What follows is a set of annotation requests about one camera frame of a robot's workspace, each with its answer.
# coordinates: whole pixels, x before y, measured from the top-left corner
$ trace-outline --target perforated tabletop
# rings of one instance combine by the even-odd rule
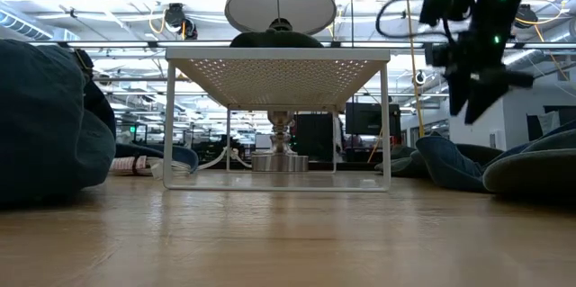
[[[166,59],[230,109],[335,111],[376,72],[386,77],[390,51],[170,48]]]

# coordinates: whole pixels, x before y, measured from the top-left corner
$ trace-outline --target white metal table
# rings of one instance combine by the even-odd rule
[[[387,49],[210,49],[168,48],[168,84],[165,133],[172,133],[176,69],[228,109],[227,171],[230,171],[230,115],[232,111],[331,112],[335,120],[347,100],[380,71],[382,92],[383,176],[347,183],[342,176],[332,184],[306,184],[305,174],[286,174],[283,184],[272,175],[252,174],[261,184],[234,184],[234,175],[218,183],[193,180],[177,184],[172,177],[172,135],[165,135],[164,186],[190,190],[386,192],[390,188],[390,129]],[[336,131],[333,172],[336,172]]]

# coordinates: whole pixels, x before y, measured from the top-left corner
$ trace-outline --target wooden floor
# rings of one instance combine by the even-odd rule
[[[195,193],[110,178],[75,202],[2,210],[0,276],[2,286],[575,286],[576,216],[409,179],[390,193]]]

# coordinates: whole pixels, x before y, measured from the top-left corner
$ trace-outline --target lamp base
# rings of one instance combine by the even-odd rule
[[[308,172],[308,157],[265,154],[252,155],[253,172]]]

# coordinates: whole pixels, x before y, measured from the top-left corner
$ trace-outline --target ceiling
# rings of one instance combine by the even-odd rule
[[[379,9],[389,0],[336,0],[338,7],[337,19],[333,27],[323,30],[314,36],[321,41],[387,41],[374,31],[375,16]],[[182,3],[188,17],[194,20],[198,29],[198,40],[231,40],[239,34],[232,28],[224,14],[226,0],[0,0],[0,13],[2,11],[18,16],[22,20],[33,24],[41,30],[55,34],[54,40],[179,40],[178,36],[164,29],[161,33],[151,30],[150,24],[159,29],[161,13],[170,3]],[[418,23],[418,16],[422,0],[410,2],[413,15],[413,31],[429,30],[426,25]],[[541,20],[550,20],[540,26],[545,40],[558,39],[554,37],[556,31],[565,27],[566,23],[576,13],[576,0],[524,0],[524,4],[530,4]],[[402,16],[406,10],[406,3],[393,4],[383,17],[382,28],[390,33],[404,33],[409,30],[409,21]],[[450,24],[452,31],[467,28],[467,22],[454,22]],[[517,41],[540,41],[534,27],[530,29],[515,29]],[[0,27],[0,38],[15,38],[17,40],[30,40],[21,34]],[[442,37],[426,37],[418,39],[423,41],[444,41]],[[561,38],[562,41],[573,41],[572,38]],[[571,56],[571,50],[564,52],[558,57]],[[94,58],[94,63],[99,70],[111,76],[128,77],[162,77],[165,75],[167,64],[162,59],[161,50],[143,49],[92,49],[89,53]],[[409,51],[397,49],[393,53],[391,64],[388,66],[389,91],[392,93],[413,92],[411,83],[412,63]],[[425,85],[426,90],[439,91],[443,88],[441,76],[436,76],[435,70],[426,65],[424,56],[417,50],[416,69],[424,70],[429,76],[429,82]],[[507,53],[508,60],[519,63],[524,56],[520,52]],[[559,58],[567,70],[572,68],[572,60]],[[553,73],[555,64],[546,56],[535,60],[538,68],[532,64],[519,65],[521,69],[539,74]],[[146,88],[147,92],[166,91],[164,82],[117,83],[108,87],[114,92],[132,91],[131,84],[135,87]],[[203,96],[203,90],[196,84],[179,82],[177,91],[197,93],[192,96],[178,96],[178,104],[185,110],[192,112],[222,112],[223,107],[214,103],[209,97]],[[370,80],[365,88],[372,93],[379,91],[380,79]],[[359,93],[359,102],[372,103],[373,97]],[[138,110],[151,108],[149,105],[138,105],[140,100],[130,101],[128,95],[113,97],[114,103],[129,106],[139,106]],[[431,103],[437,103],[440,98],[430,99]],[[410,103],[406,97],[398,97],[397,101],[403,105]]]

